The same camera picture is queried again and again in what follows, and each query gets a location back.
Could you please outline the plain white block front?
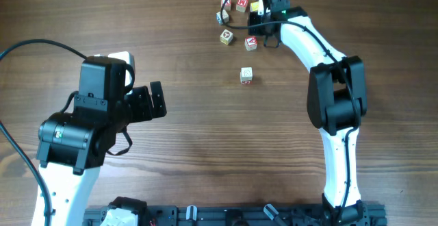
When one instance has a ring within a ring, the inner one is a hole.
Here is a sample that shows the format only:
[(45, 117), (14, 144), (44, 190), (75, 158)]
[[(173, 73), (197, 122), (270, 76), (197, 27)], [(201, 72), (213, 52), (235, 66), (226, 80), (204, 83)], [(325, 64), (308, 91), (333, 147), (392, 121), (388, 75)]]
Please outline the plain white block front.
[(242, 67), (240, 71), (240, 81), (253, 80), (253, 70), (251, 67)]

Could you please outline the white block red side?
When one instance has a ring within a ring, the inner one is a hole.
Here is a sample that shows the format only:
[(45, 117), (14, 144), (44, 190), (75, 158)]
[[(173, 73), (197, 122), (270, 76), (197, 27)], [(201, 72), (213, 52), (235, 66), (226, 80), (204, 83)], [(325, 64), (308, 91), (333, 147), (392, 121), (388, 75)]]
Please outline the white block red side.
[(242, 80), (241, 85), (251, 84), (252, 82), (253, 82), (252, 80)]

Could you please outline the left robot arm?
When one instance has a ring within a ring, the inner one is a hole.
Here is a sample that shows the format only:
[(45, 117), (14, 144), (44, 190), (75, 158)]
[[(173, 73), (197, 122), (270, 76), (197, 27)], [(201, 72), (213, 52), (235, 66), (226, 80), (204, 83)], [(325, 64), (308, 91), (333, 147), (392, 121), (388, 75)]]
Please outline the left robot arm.
[(79, 90), (39, 130), (39, 173), (51, 200), (51, 225), (80, 225), (105, 156), (132, 123), (167, 114), (162, 85), (134, 86), (134, 57), (127, 51), (86, 57)]

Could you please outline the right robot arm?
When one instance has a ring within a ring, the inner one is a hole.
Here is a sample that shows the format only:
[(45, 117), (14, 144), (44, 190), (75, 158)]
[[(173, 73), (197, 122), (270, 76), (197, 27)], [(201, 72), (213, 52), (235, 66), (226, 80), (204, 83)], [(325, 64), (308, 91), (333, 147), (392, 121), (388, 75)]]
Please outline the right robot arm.
[(258, 0), (250, 17), (250, 34), (274, 36), (289, 47), (309, 71), (307, 113), (324, 145), (326, 183), (322, 220), (347, 225), (363, 218), (357, 188), (356, 143), (367, 112), (362, 60), (334, 49), (316, 30), (307, 13), (289, 0)]

